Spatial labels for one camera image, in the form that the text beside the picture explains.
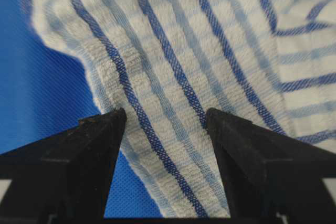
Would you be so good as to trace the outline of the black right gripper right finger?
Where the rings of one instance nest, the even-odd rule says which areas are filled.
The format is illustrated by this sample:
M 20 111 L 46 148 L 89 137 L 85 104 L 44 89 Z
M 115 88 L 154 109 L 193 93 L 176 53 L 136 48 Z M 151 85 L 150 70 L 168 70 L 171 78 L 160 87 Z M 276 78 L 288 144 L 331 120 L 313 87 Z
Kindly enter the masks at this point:
M 335 154 L 224 111 L 206 112 L 224 223 L 335 223 Z

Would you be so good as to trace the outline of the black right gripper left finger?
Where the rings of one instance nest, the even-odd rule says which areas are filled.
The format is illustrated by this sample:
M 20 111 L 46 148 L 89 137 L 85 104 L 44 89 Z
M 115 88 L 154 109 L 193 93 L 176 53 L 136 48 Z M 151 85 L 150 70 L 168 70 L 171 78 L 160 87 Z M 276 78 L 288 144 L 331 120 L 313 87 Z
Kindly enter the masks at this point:
M 124 109 L 1 155 L 1 223 L 104 223 Z

